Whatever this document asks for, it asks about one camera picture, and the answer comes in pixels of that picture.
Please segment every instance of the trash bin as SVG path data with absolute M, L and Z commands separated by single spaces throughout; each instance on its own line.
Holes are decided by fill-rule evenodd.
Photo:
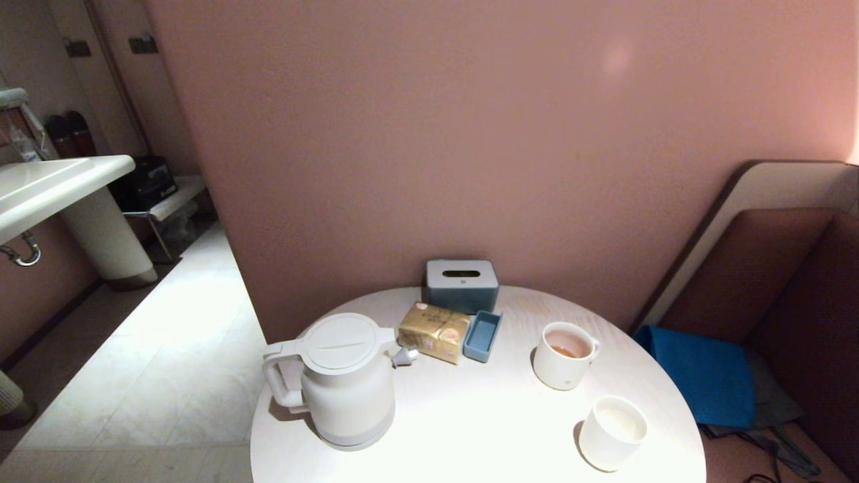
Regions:
M 161 223 L 161 237 L 176 252 L 181 252 L 197 240 L 197 231 L 191 216 L 197 212 L 197 204 L 189 201 Z

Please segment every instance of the gold wrapped package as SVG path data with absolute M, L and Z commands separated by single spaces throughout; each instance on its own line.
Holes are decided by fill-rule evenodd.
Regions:
M 399 325 L 397 342 L 421 353 L 457 364 L 468 332 L 468 315 L 415 302 Z

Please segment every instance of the black box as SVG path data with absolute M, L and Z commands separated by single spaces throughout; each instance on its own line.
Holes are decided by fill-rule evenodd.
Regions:
M 134 171 L 107 187 L 122 211 L 147 211 L 179 189 L 163 156 L 134 156 Z

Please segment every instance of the cup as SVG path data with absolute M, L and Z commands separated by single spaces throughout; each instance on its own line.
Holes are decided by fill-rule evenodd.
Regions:
M 616 471 L 641 447 L 647 418 L 628 400 L 604 395 L 594 402 L 579 433 L 579 450 L 593 466 Z
M 579 385 L 591 361 L 600 353 L 600 342 L 569 322 L 552 322 L 534 353 L 534 374 L 546 386 L 567 391 Z

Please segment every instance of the tiled floor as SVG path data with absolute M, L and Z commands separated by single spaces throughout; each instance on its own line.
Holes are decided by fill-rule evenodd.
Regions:
M 68 348 L 104 340 L 34 424 L 0 433 L 0 482 L 250 482 L 265 340 L 220 225 L 119 327 L 103 327 L 122 297 L 100 288 L 10 371 L 27 390 L 56 391 L 82 363 Z

